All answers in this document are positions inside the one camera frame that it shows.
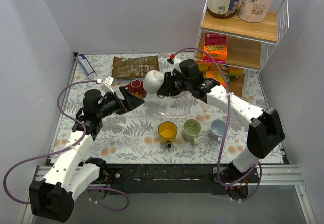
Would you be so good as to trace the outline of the yellow mug black handle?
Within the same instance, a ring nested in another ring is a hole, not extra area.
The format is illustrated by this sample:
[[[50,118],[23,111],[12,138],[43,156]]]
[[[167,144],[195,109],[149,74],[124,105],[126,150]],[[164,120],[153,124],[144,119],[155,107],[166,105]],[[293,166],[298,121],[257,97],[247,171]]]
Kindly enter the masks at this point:
[[[172,143],[176,139],[178,128],[175,123],[171,121],[164,121],[158,127],[158,134],[160,141],[171,148]]]

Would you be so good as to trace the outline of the light green mug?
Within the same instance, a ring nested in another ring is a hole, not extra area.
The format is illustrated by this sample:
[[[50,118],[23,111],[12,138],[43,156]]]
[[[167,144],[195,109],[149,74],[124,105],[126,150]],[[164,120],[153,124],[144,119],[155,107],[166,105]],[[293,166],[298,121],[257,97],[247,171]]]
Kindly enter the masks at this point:
[[[194,146],[199,145],[198,137],[201,133],[201,124],[196,119],[189,119],[184,122],[182,137],[189,142],[192,142]]]

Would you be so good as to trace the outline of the pale blue footed mug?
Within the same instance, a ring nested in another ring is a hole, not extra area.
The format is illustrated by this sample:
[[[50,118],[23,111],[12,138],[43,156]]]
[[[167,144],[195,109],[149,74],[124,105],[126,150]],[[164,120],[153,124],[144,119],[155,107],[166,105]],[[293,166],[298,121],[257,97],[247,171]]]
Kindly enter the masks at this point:
[[[209,135],[213,141],[219,143],[224,135],[226,122],[221,119],[215,119],[210,123]]]

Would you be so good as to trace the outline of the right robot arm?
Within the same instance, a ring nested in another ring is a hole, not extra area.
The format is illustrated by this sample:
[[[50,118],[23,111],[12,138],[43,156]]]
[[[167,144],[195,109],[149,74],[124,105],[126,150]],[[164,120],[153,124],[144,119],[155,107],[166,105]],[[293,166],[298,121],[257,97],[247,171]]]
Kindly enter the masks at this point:
[[[246,148],[233,160],[233,167],[229,169],[229,176],[235,182],[243,181],[248,175],[247,170],[285,139],[277,110],[271,107],[263,110],[230,94],[215,79],[205,78],[193,59],[174,63],[170,72],[154,71],[152,75],[146,75],[145,82],[152,82],[148,89],[150,94],[169,97],[188,91],[208,105],[224,112],[229,110],[228,115],[248,130]]]

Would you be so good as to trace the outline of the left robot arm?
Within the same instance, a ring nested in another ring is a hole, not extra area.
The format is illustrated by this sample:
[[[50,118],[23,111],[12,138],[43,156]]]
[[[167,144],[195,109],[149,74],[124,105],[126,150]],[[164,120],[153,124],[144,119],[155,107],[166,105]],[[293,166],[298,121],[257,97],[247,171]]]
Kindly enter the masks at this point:
[[[145,101],[120,88],[124,99],[115,92],[102,95],[97,89],[84,93],[83,107],[76,114],[67,150],[40,181],[29,187],[33,215],[65,223],[71,216],[75,200],[93,182],[103,183],[108,178],[101,158],[87,159],[80,170],[79,163],[94,143],[102,128],[102,120],[113,113],[122,115],[141,106]]]

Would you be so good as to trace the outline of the dark red mug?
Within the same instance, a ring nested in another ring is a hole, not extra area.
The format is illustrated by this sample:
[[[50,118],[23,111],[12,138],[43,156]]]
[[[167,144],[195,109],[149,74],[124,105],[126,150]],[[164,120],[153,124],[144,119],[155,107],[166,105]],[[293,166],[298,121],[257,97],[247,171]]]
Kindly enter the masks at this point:
[[[134,79],[129,82],[127,85],[124,85],[124,88],[132,95],[144,99],[147,95],[143,87],[143,81],[139,79]]]

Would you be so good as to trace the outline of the cream beige mug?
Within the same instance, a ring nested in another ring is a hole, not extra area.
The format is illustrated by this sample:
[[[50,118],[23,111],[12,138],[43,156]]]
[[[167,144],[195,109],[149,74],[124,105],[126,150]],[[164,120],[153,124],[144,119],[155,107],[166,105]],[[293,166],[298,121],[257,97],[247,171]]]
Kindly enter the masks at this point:
[[[180,92],[178,95],[175,95],[174,98],[179,98],[184,95],[184,92]]]

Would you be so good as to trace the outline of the white speckled mug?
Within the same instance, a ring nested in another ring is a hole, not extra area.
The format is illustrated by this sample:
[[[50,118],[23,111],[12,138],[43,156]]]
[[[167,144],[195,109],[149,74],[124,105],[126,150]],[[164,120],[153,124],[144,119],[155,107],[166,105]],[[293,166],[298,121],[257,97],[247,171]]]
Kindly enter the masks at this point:
[[[148,94],[157,95],[159,98],[163,98],[163,96],[159,96],[157,94],[163,82],[164,75],[160,71],[152,70],[146,74],[143,82],[143,88]]]

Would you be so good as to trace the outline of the orange sponge box left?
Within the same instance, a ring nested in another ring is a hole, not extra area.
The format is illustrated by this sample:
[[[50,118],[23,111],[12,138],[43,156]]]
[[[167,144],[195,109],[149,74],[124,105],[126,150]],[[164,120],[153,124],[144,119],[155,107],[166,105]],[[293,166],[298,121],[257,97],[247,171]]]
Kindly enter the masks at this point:
[[[200,72],[207,72],[208,71],[209,65],[210,65],[209,62],[205,62],[203,60],[197,60],[196,62],[198,64],[198,68],[199,68]]]

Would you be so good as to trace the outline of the orange sponge box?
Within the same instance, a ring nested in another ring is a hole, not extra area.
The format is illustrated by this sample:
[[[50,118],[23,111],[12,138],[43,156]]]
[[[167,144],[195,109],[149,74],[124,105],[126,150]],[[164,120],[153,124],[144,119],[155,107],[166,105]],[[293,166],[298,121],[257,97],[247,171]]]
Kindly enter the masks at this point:
[[[228,66],[228,65],[224,65],[224,64],[220,64],[220,63],[218,64],[218,67],[222,70],[222,72],[225,75],[228,75],[230,77],[235,77],[235,78],[242,76],[245,72],[245,69],[243,69],[243,68]],[[209,64],[208,71],[219,71],[219,70],[216,67],[216,65],[211,62]]]
[[[207,72],[208,71],[209,65],[210,65],[209,62],[205,62],[203,60],[197,60],[196,62],[198,64],[198,68],[199,68],[200,72]]]

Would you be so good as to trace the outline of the orange sponge pack lying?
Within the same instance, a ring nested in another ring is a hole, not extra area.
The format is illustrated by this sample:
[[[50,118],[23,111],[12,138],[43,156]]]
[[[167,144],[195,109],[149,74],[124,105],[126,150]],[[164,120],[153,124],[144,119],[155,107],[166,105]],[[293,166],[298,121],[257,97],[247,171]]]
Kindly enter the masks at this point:
[[[219,82],[224,88],[227,88],[226,85],[230,85],[230,76],[224,74],[226,80],[223,79],[219,71],[206,71],[203,73],[204,78],[212,78]]]

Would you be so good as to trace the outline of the brown coffee bag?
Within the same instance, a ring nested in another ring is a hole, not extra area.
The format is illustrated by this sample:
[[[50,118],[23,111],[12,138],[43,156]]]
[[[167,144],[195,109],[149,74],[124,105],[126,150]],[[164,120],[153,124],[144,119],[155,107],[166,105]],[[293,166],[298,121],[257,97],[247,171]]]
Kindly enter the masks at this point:
[[[152,70],[159,71],[158,56],[146,56],[139,58],[114,57],[112,65],[112,77],[115,79],[144,78]]]

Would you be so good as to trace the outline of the purple white box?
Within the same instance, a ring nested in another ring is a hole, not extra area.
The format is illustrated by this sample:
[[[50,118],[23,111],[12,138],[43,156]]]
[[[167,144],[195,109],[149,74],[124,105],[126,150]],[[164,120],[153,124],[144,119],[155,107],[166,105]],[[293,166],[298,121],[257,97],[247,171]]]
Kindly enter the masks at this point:
[[[78,54],[76,58],[78,62],[81,64],[87,76],[91,74],[95,74],[95,70],[93,69],[93,67],[91,66],[91,64],[89,63],[88,59],[84,54]]]

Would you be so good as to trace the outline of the orange pink Scrub Mommy box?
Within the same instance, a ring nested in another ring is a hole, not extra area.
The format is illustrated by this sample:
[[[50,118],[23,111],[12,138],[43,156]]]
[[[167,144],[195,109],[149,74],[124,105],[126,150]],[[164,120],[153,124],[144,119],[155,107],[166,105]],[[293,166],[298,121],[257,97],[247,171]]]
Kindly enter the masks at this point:
[[[228,55],[226,35],[205,33],[203,50],[216,62],[225,63]]]

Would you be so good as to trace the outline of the orange sponge box right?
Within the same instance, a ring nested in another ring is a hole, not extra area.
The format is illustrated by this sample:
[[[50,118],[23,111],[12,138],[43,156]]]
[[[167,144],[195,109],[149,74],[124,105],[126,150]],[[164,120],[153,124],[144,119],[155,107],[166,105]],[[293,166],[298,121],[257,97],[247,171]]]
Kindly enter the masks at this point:
[[[245,69],[243,69],[243,68],[228,66],[228,65],[224,65],[224,64],[220,64],[220,63],[218,64],[218,67],[222,70],[222,72],[225,75],[228,75],[230,77],[235,77],[235,78],[242,76],[245,72]],[[208,71],[219,71],[219,70],[216,67],[216,65],[211,62],[209,64]]]

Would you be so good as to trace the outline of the white wrapped tissue roll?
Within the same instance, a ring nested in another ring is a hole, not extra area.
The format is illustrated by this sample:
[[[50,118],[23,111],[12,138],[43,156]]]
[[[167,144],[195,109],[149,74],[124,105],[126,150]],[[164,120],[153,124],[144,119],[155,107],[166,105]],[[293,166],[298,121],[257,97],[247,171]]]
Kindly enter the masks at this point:
[[[265,19],[273,0],[242,0],[238,10],[240,19],[250,23],[260,23]]]

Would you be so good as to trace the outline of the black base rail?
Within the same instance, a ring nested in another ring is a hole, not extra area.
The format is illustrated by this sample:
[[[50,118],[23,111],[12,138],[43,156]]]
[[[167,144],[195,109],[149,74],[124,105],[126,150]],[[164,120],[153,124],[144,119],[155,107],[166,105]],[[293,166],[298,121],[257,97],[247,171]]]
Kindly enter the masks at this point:
[[[109,164],[101,158],[88,158],[97,165],[99,178],[94,184],[108,184],[126,194],[211,193],[226,195],[216,174],[224,184],[230,184],[243,174],[230,164]]]

